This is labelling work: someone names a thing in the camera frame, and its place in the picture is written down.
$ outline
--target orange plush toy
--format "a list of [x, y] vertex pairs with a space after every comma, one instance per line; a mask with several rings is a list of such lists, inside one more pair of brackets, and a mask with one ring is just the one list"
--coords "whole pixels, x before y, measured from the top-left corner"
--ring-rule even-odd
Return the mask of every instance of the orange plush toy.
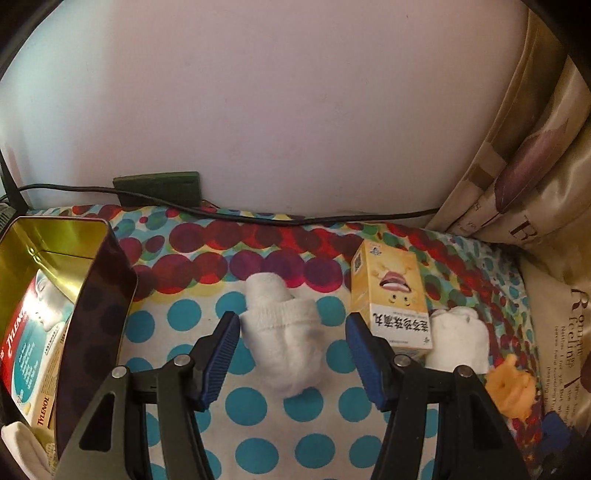
[[516, 363], [515, 355], [507, 355], [502, 364], [486, 374], [485, 388], [505, 417], [525, 421], [535, 402], [535, 381], [528, 372], [517, 370]]

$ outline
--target white sock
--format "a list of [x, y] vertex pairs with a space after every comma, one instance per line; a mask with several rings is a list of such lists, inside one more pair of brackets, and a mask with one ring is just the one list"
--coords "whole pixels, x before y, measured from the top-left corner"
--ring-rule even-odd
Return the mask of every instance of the white sock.
[[19, 422], [2, 428], [2, 441], [30, 480], [51, 480], [47, 454], [29, 428]]
[[436, 310], [431, 315], [431, 334], [433, 350], [426, 357], [427, 368], [453, 372], [458, 365], [467, 365], [477, 374], [488, 372], [488, 328], [476, 310]]
[[288, 398], [317, 385], [324, 352], [316, 302], [292, 298], [281, 277], [261, 273], [246, 280], [246, 304], [242, 338], [269, 388]]

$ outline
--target polka dot fabric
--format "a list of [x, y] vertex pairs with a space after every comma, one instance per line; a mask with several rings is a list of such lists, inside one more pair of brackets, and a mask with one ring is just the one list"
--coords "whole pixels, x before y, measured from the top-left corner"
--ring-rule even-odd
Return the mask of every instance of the polka dot fabric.
[[[315, 299], [328, 339], [320, 385], [286, 400], [273, 397], [240, 341], [220, 398], [207, 412], [196, 413], [216, 479], [370, 477], [389, 414], [368, 401], [343, 328], [350, 261], [363, 239], [414, 252], [429, 308], [476, 308], [489, 329], [491, 365], [515, 353], [520, 365], [539, 378], [530, 310], [517, 268], [499, 250], [476, 240], [390, 223], [246, 225], [196, 219], [164, 207], [94, 205], [37, 214], [102, 218], [113, 226], [139, 278], [120, 358], [134, 372], [188, 353], [226, 310], [243, 313], [242, 281], [253, 273], [275, 272], [295, 296]], [[433, 471], [437, 418], [431, 406], [421, 480], [430, 479]], [[154, 479], [165, 479], [153, 406], [148, 406], [147, 422]], [[531, 459], [541, 436], [540, 402], [526, 422], [509, 426]]]

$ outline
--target qr code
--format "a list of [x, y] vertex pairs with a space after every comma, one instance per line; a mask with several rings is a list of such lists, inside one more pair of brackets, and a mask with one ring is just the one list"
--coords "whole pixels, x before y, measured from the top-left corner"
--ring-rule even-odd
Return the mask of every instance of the qr code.
[[357, 254], [357, 256], [353, 259], [353, 273], [356, 274], [359, 269], [361, 268], [362, 261], [361, 261], [361, 252]]

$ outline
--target gold tin box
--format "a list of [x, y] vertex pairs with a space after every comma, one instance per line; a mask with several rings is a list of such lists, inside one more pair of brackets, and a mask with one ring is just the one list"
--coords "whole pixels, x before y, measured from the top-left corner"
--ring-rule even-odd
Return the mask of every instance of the gold tin box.
[[104, 220], [17, 218], [0, 238], [2, 337], [37, 270], [74, 303], [52, 419], [59, 458], [95, 392], [116, 366], [137, 276]]

